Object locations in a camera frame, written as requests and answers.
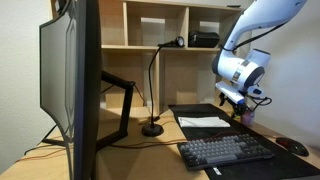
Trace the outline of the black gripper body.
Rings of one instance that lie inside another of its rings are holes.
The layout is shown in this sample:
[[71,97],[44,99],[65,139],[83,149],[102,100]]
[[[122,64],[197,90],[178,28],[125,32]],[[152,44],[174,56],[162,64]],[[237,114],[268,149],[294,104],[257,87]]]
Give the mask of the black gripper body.
[[233,112],[231,114],[232,118],[235,118],[236,116],[242,116],[246,112],[251,112],[252,109],[245,103],[234,103],[230,98],[228,98],[224,93],[219,94],[220,99],[220,106],[223,106],[225,102],[228,102],[233,109]]

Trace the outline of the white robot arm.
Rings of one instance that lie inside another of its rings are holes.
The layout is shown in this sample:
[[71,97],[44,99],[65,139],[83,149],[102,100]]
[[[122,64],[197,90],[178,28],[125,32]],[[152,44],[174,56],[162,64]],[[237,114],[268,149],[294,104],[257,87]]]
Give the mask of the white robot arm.
[[220,81],[215,86],[220,90],[220,105],[228,101],[234,110],[233,116],[242,116],[253,109],[245,103],[248,96],[253,101],[264,102],[263,91],[258,83],[265,74],[271,55],[268,52],[251,49],[245,58],[238,57],[235,51],[288,23],[303,8],[307,0],[254,0],[243,10],[230,31],[219,53],[211,64],[214,74],[225,78],[230,84]]

